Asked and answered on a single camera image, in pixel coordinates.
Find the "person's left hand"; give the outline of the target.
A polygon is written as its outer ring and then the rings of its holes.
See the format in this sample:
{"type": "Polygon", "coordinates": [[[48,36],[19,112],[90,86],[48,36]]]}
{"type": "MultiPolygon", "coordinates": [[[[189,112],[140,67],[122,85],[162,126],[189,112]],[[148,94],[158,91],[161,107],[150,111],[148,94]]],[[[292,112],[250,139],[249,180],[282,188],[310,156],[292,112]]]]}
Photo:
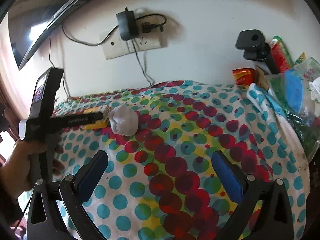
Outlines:
{"type": "Polygon", "coordinates": [[[1,184],[12,201],[33,188],[29,179],[30,158],[46,152],[47,148],[40,141],[16,141],[10,158],[1,166],[1,184]]]}

